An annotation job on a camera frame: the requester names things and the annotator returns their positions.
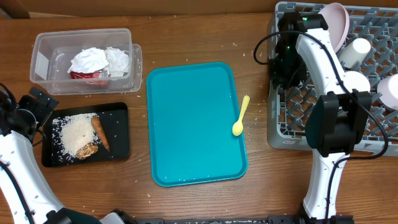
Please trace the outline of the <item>red foil snack wrapper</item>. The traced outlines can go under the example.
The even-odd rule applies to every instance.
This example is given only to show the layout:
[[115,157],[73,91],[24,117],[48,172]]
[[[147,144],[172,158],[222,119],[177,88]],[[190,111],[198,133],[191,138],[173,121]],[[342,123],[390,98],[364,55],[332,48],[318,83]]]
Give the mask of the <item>red foil snack wrapper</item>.
[[[93,78],[109,78],[111,76],[109,71],[98,70],[93,73],[80,73],[80,72],[70,72],[70,76],[72,79],[93,79]],[[86,84],[96,85],[96,86],[105,86],[107,85],[107,80],[99,80],[99,81],[86,81]]]

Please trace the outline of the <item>brown food scrap chunk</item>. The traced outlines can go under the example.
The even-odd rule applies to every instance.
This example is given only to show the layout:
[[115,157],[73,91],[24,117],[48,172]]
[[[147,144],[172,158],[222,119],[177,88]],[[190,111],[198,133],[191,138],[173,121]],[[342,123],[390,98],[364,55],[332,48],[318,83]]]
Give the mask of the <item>brown food scrap chunk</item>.
[[95,154],[98,152],[98,146],[93,143],[89,143],[76,152],[76,157],[79,158],[80,160],[85,160],[91,155]]

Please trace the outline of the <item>medium white plate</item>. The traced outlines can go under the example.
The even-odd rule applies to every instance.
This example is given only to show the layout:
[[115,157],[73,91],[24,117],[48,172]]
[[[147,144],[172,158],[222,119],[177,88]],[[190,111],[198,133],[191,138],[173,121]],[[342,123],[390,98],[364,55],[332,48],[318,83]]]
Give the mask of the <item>medium white plate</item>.
[[397,110],[398,104],[398,74],[383,78],[378,86],[377,92],[381,94],[379,99],[388,108]]

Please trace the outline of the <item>yellow plastic spoon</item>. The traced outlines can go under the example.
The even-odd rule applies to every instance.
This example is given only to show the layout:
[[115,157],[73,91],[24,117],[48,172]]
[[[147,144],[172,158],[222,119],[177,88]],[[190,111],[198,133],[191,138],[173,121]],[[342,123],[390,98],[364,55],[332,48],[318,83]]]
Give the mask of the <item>yellow plastic spoon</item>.
[[246,110],[248,108],[249,102],[250,102],[250,96],[245,95],[243,97],[239,118],[233,124],[233,127],[232,127],[232,133],[233,133],[234,136],[239,136],[243,132],[243,129],[244,129],[243,118],[244,118],[245,112],[246,112]]

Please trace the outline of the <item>orange carrot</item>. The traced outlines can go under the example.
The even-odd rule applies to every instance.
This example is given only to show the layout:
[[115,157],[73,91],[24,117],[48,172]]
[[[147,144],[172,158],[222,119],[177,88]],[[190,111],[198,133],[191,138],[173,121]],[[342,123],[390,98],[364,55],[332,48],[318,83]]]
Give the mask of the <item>orange carrot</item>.
[[109,143],[108,140],[106,138],[105,132],[103,130],[102,124],[100,122],[100,119],[96,116],[91,118],[91,125],[93,127],[93,129],[95,130],[95,132],[97,133],[99,139],[101,140],[104,148],[107,151],[110,151],[110,147],[109,147]]

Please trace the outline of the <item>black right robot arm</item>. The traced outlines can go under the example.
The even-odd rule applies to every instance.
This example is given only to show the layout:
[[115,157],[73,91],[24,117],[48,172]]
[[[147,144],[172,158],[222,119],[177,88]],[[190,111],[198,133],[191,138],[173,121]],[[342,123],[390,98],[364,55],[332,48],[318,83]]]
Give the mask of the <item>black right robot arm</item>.
[[301,16],[286,12],[277,24],[279,39],[269,75],[284,89],[310,76],[318,100],[305,125],[312,148],[310,185],[293,223],[353,223],[353,217],[336,216],[336,196],[350,154],[362,138],[371,106],[367,81],[343,86],[346,73],[330,42],[321,14]]

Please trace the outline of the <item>white paper napkin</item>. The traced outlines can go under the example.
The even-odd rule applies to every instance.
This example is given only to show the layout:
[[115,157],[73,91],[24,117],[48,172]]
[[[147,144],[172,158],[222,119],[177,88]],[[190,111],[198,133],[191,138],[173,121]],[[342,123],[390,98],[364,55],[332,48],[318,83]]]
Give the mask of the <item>white paper napkin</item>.
[[128,71],[129,56],[125,51],[107,47],[105,50],[108,65],[105,66],[111,77],[122,77]]

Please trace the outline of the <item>pale green saucer plate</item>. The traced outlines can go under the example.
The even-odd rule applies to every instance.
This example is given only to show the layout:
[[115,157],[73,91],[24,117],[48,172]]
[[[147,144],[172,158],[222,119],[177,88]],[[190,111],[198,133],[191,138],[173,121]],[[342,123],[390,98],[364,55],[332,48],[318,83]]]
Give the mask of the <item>pale green saucer plate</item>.
[[367,91],[370,92],[371,86],[369,80],[357,71],[347,71],[341,78],[345,88],[352,93],[353,90],[358,90],[359,92]]

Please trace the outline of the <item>small white cup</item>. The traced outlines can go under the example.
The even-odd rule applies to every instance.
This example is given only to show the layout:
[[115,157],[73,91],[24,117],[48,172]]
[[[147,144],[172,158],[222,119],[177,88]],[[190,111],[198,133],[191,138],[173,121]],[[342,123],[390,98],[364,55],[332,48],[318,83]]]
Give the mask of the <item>small white cup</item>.
[[371,50],[371,44],[367,39],[357,38],[347,45],[338,59],[346,68],[354,68],[361,63]]

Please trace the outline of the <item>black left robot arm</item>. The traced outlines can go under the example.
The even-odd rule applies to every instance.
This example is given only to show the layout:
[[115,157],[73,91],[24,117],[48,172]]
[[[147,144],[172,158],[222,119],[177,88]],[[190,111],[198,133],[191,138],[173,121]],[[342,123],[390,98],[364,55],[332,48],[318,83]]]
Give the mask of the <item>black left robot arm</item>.
[[65,208],[52,192],[33,153],[34,136],[58,101],[36,87],[16,101],[1,85],[1,190],[15,223],[129,224],[137,221],[115,209],[102,219]]

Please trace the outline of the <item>large white plate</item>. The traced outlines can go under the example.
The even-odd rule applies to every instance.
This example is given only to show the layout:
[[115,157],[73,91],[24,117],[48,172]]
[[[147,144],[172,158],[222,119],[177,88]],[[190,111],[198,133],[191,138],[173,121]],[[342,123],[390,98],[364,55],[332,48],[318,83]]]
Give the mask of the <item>large white plate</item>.
[[349,29],[349,15],[340,3],[334,2],[325,6],[320,12],[328,25],[330,40],[335,52],[343,45]]

